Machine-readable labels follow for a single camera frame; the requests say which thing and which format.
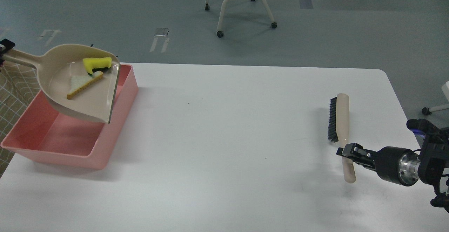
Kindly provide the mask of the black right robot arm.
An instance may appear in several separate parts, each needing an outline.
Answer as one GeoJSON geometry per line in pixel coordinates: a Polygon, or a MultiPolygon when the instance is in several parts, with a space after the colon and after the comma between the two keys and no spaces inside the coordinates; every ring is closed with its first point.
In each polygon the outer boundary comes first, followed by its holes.
{"type": "Polygon", "coordinates": [[[380,179],[390,183],[410,187],[422,181],[431,185],[436,195],[430,202],[431,206],[447,211],[448,192],[441,192],[440,182],[442,178],[448,178],[448,174],[444,173],[449,160],[448,128],[439,128],[427,119],[409,119],[406,127],[423,138],[420,149],[384,147],[372,151],[360,144],[350,143],[340,146],[336,154],[375,171],[380,179]]]}

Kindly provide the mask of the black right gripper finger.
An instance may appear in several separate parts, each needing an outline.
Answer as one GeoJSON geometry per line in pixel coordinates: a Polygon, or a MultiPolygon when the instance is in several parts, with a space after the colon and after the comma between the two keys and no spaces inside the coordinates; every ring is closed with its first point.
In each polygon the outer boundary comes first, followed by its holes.
{"type": "Polygon", "coordinates": [[[365,169],[376,172],[375,162],[372,160],[355,160],[354,163],[363,166],[365,169]]]}
{"type": "Polygon", "coordinates": [[[364,149],[360,144],[350,143],[338,148],[336,154],[353,162],[374,162],[375,151],[364,149]]]}

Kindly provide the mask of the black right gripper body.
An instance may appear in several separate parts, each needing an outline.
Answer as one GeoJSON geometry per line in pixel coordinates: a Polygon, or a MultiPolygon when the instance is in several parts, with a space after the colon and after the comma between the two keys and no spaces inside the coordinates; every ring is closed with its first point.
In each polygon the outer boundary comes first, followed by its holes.
{"type": "Polygon", "coordinates": [[[377,175],[388,182],[410,187],[420,180],[418,154],[410,149],[384,147],[374,154],[377,175]]]}

